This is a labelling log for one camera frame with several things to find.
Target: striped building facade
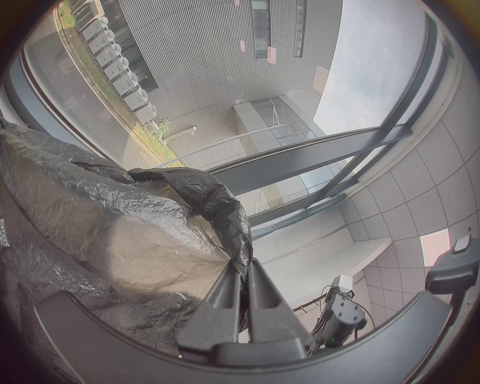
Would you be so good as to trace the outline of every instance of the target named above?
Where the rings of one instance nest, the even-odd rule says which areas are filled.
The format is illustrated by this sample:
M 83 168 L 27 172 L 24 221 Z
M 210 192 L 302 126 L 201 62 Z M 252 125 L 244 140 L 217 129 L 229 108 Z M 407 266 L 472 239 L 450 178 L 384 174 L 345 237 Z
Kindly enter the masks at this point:
M 170 133 L 196 126 L 169 143 L 179 156 L 238 134 L 233 105 L 287 96 L 313 118 L 321 92 L 316 73 L 332 63 L 341 0 L 307 0 L 302 57 L 295 57 L 297 0 L 270 0 L 275 63 L 256 59 L 250 0 L 119 0 L 158 88 L 148 92 L 156 121 Z M 184 159 L 200 169 L 245 156 L 240 140 Z

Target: sky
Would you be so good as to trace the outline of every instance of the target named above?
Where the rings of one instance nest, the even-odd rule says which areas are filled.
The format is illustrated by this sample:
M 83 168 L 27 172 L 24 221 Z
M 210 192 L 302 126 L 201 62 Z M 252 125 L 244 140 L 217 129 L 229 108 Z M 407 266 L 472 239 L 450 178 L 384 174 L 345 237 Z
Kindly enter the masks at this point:
M 314 121 L 333 134 L 382 123 L 420 54 L 423 10 L 414 0 L 344 0 L 338 41 Z

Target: road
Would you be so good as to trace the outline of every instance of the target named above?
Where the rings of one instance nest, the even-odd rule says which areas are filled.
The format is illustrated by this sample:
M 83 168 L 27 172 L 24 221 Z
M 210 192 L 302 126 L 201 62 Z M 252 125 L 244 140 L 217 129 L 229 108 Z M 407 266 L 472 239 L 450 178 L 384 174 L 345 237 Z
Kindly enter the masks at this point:
M 105 108 L 74 66 L 55 28 L 53 14 L 34 31 L 25 54 L 43 91 L 110 158 L 126 169 L 158 164 Z

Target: air conditioner unit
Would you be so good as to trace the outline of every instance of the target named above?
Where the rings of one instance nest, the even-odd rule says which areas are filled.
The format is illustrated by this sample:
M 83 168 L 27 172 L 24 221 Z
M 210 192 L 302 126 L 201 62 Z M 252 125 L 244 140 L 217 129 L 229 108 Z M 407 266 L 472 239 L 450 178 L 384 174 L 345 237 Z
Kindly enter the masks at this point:
M 75 14 L 85 5 L 91 3 L 93 0 L 70 0 L 70 10 L 72 15 Z
M 93 20 L 99 19 L 104 16 L 105 12 L 103 11 L 102 4 L 100 0 L 94 0 L 90 3 L 84 4 L 80 10 L 74 15 L 75 23 L 77 24 L 77 29 L 81 32 L 83 29 L 89 25 Z
M 128 71 L 118 80 L 115 80 L 112 85 L 117 90 L 119 95 L 122 96 L 138 86 L 137 75 L 131 71 Z
M 96 34 L 103 31 L 107 28 L 108 19 L 105 16 L 100 17 L 99 19 L 93 20 L 85 29 L 82 31 L 82 36 L 85 41 L 90 40 Z
M 103 73 L 109 80 L 113 79 L 115 76 L 118 76 L 123 71 L 128 69 L 128 60 L 126 57 L 120 56 L 118 59 L 114 60 L 108 67 L 103 70 Z
M 119 44 L 112 44 L 106 46 L 98 55 L 95 56 L 95 60 L 97 61 L 100 67 L 108 64 L 121 54 L 121 46 Z
M 142 107 L 136 111 L 135 116 L 140 123 L 145 124 L 146 122 L 155 118 L 156 108 L 152 103 L 149 102 L 145 107 Z
M 114 37 L 115 34 L 112 31 L 103 31 L 88 44 L 88 47 L 92 53 L 97 53 L 105 45 L 112 44 Z
M 143 126 L 143 129 L 144 129 L 148 134 L 152 134 L 152 133 L 158 131 L 158 126 L 157 126 L 153 121 L 151 121 L 150 123 L 144 125 L 144 126 Z
M 147 92 L 142 88 L 138 88 L 136 91 L 124 98 L 123 101 L 128 106 L 128 108 L 133 111 L 137 108 L 144 106 L 147 103 Z

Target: crumpled plastic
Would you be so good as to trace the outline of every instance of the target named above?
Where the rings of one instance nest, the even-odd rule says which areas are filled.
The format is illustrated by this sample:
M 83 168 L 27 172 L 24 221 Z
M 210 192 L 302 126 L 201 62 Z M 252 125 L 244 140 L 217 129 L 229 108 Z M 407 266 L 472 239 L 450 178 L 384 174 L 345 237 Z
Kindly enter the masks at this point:
M 33 306 L 60 290 L 111 326 L 178 353 L 175 333 L 232 260 L 248 219 L 212 175 L 134 169 L 0 118 L 0 295 L 32 348 L 71 376 Z

